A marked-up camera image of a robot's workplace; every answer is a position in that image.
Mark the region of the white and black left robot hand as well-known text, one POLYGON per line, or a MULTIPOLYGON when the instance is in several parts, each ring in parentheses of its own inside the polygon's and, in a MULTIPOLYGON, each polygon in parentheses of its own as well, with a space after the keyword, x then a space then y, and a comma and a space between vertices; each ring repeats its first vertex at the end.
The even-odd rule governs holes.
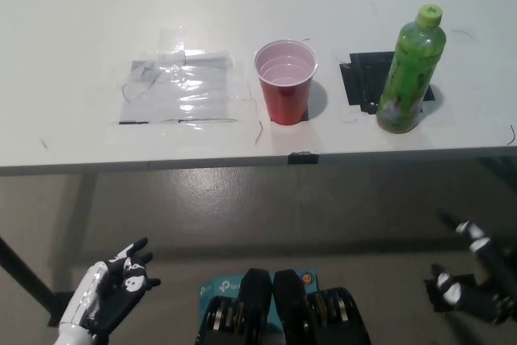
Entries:
POLYGON ((147 238, 133 242, 87 270, 61 317, 57 344, 109 343, 145 293, 161 284, 147 273, 153 254, 139 253, 147 243, 147 238))

